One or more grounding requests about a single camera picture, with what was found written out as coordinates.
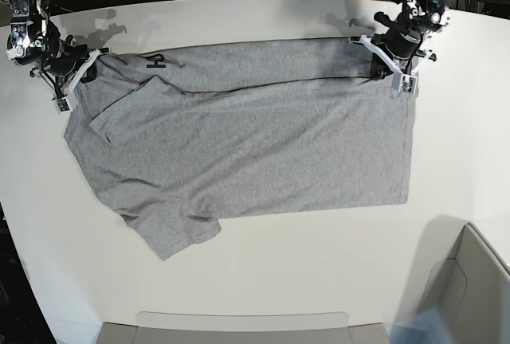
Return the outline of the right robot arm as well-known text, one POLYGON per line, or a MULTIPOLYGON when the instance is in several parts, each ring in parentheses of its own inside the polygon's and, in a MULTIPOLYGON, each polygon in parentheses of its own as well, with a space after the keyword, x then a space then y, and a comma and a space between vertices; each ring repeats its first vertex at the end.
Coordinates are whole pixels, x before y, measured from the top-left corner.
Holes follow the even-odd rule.
POLYGON ((97 77, 96 62, 87 66, 92 50, 77 45, 74 37, 61 38, 51 21, 53 0, 10 0, 12 17, 6 55, 18 65, 32 65, 51 85, 62 89, 72 78, 84 73, 79 81, 87 83, 97 77))

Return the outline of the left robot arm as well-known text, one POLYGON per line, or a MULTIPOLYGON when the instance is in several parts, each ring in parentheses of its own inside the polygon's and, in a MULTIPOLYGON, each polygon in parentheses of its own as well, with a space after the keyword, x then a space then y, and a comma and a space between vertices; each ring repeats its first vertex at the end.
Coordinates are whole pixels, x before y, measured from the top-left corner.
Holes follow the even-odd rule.
POLYGON ((386 27, 383 34, 375 34, 371 44, 382 50, 374 55, 371 75, 380 80, 394 71, 390 63, 410 75, 413 59, 424 58, 426 53, 421 47, 432 33, 442 31, 448 23, 446 0, 390 0, 401 6, 399 15, 392 19, 383 12, 374 15, 374 20, 386 27))

